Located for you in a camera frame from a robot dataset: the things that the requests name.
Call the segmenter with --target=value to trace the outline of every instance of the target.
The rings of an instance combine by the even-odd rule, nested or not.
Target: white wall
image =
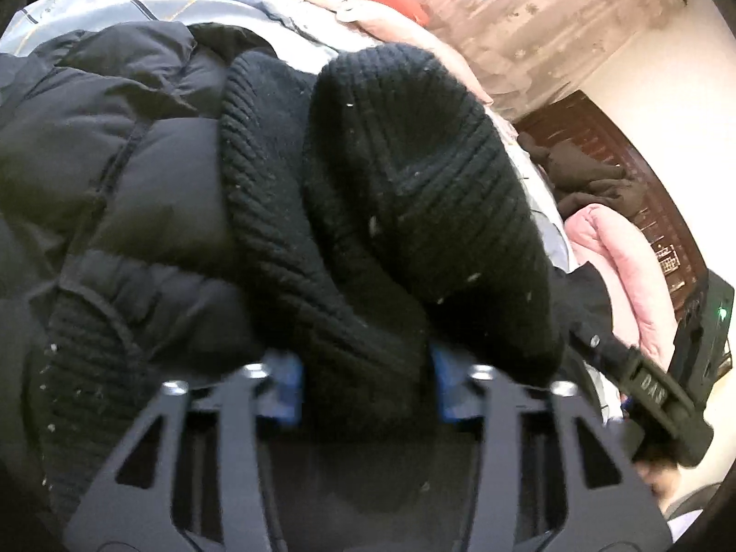
[[[582,90],[660,177],[707,265],[736,285],[736,39],[712,0],[687,2],[667,28],[635,37]],[[735,336],[732,321],[732,345]],[[675,499],[720,481],[736,458],[731,374],[709,401],[716,440]]]

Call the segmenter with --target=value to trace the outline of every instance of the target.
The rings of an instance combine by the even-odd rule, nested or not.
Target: brown wooden headboard
[[[516,128],[540,145],[570,139],[585,154],[622,165],[647,185],[644,207],[632,221],[660,261],[679,320],[687,295],[706,271],[705,261],[667,189],[623,132],[582,91],[532,112]]]

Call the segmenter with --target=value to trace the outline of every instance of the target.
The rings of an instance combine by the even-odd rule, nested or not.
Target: pink blanket
[[[669,367],[677,329],[660,263],[644,235],[622,215],[589,205],[564,223],[580,264],[601,272],[613,308],[613,334]]]

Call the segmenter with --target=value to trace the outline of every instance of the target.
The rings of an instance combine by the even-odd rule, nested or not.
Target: pink fabric
[[[669,367],[677,330],[667,282],[644,235],[623,215],[589,205],[564,223],[580,264],[601,273],[613,308],[613,334]]]

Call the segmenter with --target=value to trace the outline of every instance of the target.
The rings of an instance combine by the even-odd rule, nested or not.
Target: curtain
[[[684,0],[418,0],[511,121],[574,92],[639,31]]]

